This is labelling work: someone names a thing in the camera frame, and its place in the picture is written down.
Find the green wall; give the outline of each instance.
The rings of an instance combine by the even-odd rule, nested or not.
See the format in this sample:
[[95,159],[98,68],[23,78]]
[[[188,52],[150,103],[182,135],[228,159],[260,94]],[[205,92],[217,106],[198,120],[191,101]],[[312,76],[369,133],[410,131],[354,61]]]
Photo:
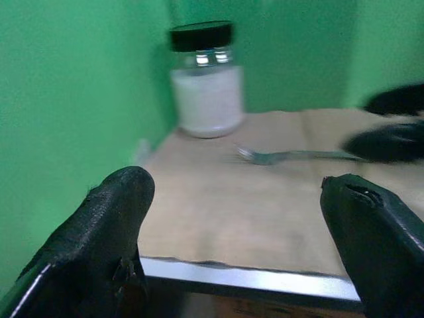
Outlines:
[[166,30],[213,19],[237,24],[251,112],[424,78],[422,0],[0,2],[0,297],[91,186],[174,127]]
[[0,295],[88,189],[175,114],[161,1],[0,3]]
[[424,80],[422,0],[170,0],[172,24],[228,19],[249,111],[359,107]]

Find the black lid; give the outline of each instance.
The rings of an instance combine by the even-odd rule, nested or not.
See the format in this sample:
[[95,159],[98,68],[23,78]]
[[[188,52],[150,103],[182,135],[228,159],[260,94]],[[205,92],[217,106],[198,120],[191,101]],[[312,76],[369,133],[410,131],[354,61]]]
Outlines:
[[231,21],[210,21],[182,25],[170,31],[172,50],[193,52],[227,46],[233,39]]

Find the metal fork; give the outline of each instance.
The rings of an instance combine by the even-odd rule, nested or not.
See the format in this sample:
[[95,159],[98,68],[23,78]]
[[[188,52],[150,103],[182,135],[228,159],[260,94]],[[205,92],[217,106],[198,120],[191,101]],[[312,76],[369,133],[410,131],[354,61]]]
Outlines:
[[259,164],[263,166],[269,166],[276,164],[280,161],[289,160],[289,159],[336,159],[336,160],[350,160],[350,161],[365,161],[362,158],[353,156],[345,151],[313,151],[313,150],[292,150],[284,152],[273,152],[269,154],[264,154],[261,152],[256,152],[248,148],[243,148],[236,145],[238,155],[241,158],[245,159],[251,164]]

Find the brown paper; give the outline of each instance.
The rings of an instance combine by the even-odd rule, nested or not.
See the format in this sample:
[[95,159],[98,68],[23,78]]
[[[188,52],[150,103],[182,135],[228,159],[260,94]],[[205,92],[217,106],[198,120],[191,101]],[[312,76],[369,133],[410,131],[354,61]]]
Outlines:
[[255,166],[235,156],[234,143],[263,152],[334,150],[348,134],[384,121],[358,110],[271,112],[248,115],[223,138],[175,132],[146,165],[156,195],[140,231],[141,254],[345,275],[319,186],[327,175],[371,176],[368,168],[324,160]]

